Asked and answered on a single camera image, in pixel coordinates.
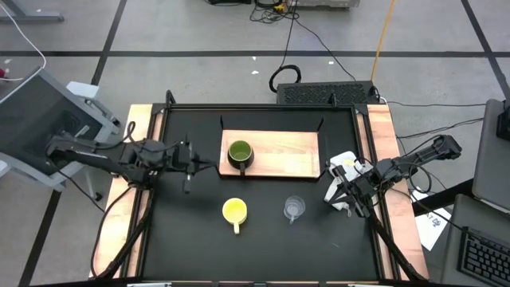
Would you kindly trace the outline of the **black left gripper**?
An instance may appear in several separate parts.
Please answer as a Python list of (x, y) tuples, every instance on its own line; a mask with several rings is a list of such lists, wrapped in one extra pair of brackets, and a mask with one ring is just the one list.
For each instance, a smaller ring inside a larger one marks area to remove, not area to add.
[(182, 182), (182, 191), (185, 194), (191, 192), (191, 181), (194, 175), (209, 168), (217, 170), (217, 163), (210, 159), (197, 158), (189, 140), (183, 140), (177, 144), (171, 156), (171, 169), (185, 175)]

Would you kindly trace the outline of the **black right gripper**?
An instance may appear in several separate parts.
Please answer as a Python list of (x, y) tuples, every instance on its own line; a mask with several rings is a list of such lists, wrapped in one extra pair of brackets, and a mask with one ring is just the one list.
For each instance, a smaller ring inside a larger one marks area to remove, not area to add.
[(378, 193), (382, 183), (382, 170), (375, 165), (368, 175), (361, 175), (357, 179), (333, 181), (328, 188), (328, 202), (330, 204), (346, 203), (353, 206), (359, 217), (374, 217), (372, 198)]

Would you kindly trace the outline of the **dark green mug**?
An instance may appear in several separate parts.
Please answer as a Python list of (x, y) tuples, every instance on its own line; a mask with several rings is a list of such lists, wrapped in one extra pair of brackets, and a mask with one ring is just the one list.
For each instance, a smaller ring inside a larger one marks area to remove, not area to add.
[(248, 142), (237, 140), (229, 146), (227, 158), (229, 164), (239, 170), (241, 176), (245, 176), (247, 169), (254, 161), (254, 150)]

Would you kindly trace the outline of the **clear glass cup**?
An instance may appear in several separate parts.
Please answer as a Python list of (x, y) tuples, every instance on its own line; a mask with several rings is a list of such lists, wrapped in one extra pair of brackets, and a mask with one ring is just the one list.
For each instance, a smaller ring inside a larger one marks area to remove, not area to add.
[(284, 203), (284, 216), (293, 224), (306, 210), (304, 200), (296, 195), (290, 196)]

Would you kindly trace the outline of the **yellow mug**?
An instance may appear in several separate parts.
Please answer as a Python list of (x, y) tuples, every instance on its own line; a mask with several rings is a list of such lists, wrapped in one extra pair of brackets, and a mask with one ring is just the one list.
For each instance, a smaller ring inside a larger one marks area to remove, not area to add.
[(247, 205), (239, 198), (228, 199), (223, 204), (222, 215), (223, 218), (233, 226), (233, 232), (235, 234), (240, 234), (240, 226), (248, 216)]

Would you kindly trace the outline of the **white cloth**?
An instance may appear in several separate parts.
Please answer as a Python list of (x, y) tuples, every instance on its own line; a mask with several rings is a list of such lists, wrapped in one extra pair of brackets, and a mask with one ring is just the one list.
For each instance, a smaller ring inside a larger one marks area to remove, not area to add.
[(370, 162), (361, 163), (359, 158), (352, 151), (345, 151), (330, 158), (328, 172), (333, 180), (324, 196), (324, 201), (337, 210), (346, 210), (347, 216), (352, 200), (348, 198), (345, 191), (341, 191), (339, 185), (344, 181), (357, 179), (361, 175), (368, 175), (373, 166)]

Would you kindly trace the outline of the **white printed paper sheet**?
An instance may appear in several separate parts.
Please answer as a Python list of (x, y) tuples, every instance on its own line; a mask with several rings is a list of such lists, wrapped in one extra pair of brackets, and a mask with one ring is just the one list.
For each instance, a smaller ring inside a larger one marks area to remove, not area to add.
[(415, 222), (422, 246), (431, 251), (450, 219), (451, 214), (444, 208), (417, 216)]

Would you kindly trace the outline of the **black desk leg bar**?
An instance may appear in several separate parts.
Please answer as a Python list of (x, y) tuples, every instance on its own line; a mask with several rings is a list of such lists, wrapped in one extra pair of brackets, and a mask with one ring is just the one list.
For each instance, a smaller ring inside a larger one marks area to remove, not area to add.
[(441, 191), (438, 194), (419, 199), (412, 204), (414, 216), (418, 217), (427, 214), (432, 210), (437, 210), (439, 208), (452, 205), (454, 204), (457, 195), (466, 195), (472, 198), (472, 188), (473, 179), (469, 179), (463, 183), (457, 184), (454, 187)]

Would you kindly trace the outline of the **black perforated computer case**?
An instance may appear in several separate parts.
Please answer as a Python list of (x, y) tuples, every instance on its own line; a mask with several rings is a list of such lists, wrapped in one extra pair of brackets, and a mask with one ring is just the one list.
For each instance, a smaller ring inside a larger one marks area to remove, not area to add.
[(377, 104), (379, 95), (371, 81), (336, 81), (279, 84), (278, 104)]

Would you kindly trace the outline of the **black keyboard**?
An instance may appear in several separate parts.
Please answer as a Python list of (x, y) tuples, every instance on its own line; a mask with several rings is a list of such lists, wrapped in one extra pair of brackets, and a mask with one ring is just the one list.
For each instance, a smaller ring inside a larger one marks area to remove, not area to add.
[(510, 243), (464, 226), (457, 270), (492, 287), (510, 287)]

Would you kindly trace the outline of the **black device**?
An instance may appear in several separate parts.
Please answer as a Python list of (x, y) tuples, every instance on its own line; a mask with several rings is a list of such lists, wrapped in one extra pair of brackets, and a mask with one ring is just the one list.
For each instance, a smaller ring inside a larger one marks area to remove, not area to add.
[(503, 139), (510, 141), (510, 101), (503, 102), (504, 110), (497, 117), (496, 122), (496, 135)]

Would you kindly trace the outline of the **grey metal table leg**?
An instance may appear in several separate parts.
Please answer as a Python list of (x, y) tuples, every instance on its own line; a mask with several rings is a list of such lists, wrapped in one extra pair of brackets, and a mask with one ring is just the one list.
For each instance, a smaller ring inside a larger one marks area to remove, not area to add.
[(0, 8), (5, 8), (5, 16), (0, 16), (0, 22), (13, 19), (16, 22), (63, 22), (64, 16), (58, 12), (35, 12), (30, 13), (16, 0), (0, 0)]

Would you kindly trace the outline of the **wooden shelf with black frame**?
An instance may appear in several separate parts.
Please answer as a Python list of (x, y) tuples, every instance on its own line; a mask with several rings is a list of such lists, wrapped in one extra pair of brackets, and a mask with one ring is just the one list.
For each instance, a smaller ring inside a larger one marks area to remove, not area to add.
[[(320, 129), (324, 118), (290, 114), (234, 114), (218, 117), (218, 171), (230, 177), (318, 179), (321, 173)], [(245, 176), (229, 164), (227, 150), (237, 140), (248, 142), (254, 161)]]

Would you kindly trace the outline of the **black metal table frame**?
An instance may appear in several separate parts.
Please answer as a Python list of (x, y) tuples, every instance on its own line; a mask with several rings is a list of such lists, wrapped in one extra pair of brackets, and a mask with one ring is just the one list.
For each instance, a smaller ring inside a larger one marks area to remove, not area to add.
[[(218, 160), (222, 115), (290, 114), (322, 116), (320, 159), (342, 151), (363, 151), (353, 108), (292, 107), (275, 104), (134, 104), (128, 119), (137, 136), (172, 144), (185, 136), (198, 154)], [(291, 281), (324, 284), (373, 281), (398, 276), (368, 222), (348, 217), (323, 201), (331, 181), (318, 179), (230, 177), (214, 169), (198, 173), (191, 192), (182, 175), (167, 173), (155, 187), (151, 221), (143, 235), (135, 274), (147, 281), (193, 283)], [(301, 197), (305, 212), (293, 224), (284, 216), (290, 196)], [(222, 215), (226, 200), (242, 199), (248, 209), (240, 234)]]

